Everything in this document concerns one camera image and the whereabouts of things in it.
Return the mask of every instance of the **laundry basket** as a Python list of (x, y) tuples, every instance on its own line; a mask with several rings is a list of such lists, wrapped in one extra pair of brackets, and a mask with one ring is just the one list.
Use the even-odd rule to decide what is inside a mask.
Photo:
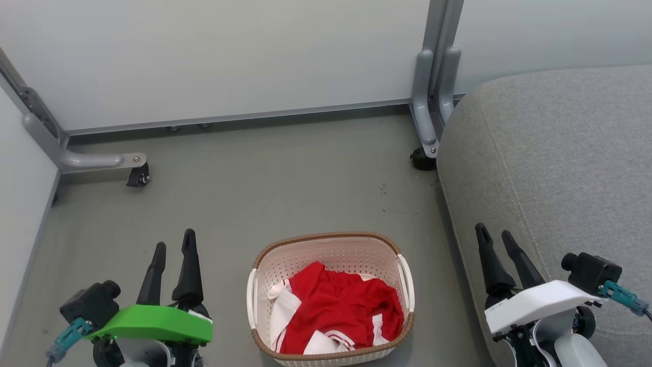
[[(396, 289), (405, 315), (401, 334), (390, 343), (340, 353), (290, 355), (274, 352), (270, 348), (267, 328), (273, 301), (267, 298), (267, 291), (315, 261), (328, 270), (374, 276)], [(393, 242), (371, 232), (313, 234), (267, 246), (249, 274), (246, 301), (254, 341), (263, 352), (288, 367), (349, 366), (382, 358), (406, 339), (414, 323), (414, 284), (408, 263)]]

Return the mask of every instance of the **basket handle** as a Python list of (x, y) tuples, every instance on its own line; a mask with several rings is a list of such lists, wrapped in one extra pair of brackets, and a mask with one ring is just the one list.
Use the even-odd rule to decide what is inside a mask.
[(258, 269), (251, 269), (249, 280), (246, 284), (246, 314), (249, 318), (249, 326), (256, 328), (256, 272)]
[(401, 280), (404, 280), (404, 287), (407, 288), (407, 308), (410, 312), (414, 312), (414, 282), (412, 281), (412, 272), (409, 270), (408, 262), (403, 255), (398, 254), (398, 267), (402, 271)]

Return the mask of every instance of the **gray sofa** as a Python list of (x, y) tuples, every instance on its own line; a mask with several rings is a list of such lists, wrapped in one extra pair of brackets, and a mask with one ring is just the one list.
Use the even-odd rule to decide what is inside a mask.
[[(508, 229), (546, 278), (568, 278), (567, 252), (623, 267), (619, 284), (652, 302), (652, 65), (573, 69), (485, 83), (455, 108), (441, 138), (439, 177), (487, 346), (514, 364), (484, 320), (474, 226)], [(652, 366), (652, 323), (609, 302), (593, 308), (591, 342), (609, 366)]]

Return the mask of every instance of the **gray floor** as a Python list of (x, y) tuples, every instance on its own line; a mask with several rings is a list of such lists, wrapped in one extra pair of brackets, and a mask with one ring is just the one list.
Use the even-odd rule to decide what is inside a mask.
[[(29, 274), (2, 366), (41, 366), (66, 327), (58, 306), (105, 279), (132, 304), (158, 241), (168, 245), (163, 277), (170, 299), (181, 268), (181, 239), (197, 232), (205, 302), (214, 340), (211, 366), (276, 366), (249, 330), (246, 280), (256, 255), (287, 237), (375, 231), (392, 238), (410, 264), (416, 320), (405, 343), (368, 366), (491, 366), (435, 172), (411, 168), (417, 146), (403, 108), (223, 125), (212, 131), (150, 131), (78, 146), (93, 152), (146, 152), (152, 180), (62, 184)], [(79, 343), (60, 366), (92, 366)]]

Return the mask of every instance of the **white board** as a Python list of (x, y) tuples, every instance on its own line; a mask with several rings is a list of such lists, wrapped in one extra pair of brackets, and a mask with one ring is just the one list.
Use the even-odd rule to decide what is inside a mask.
[(66, 131), (410, 97), (429, 0), (3, 0)]
[(3, 88), (0, 77), (0, 351), (57, 176)]
[(455, 94), (529, 71), (652, 63), (652, 1), (464, 0)]

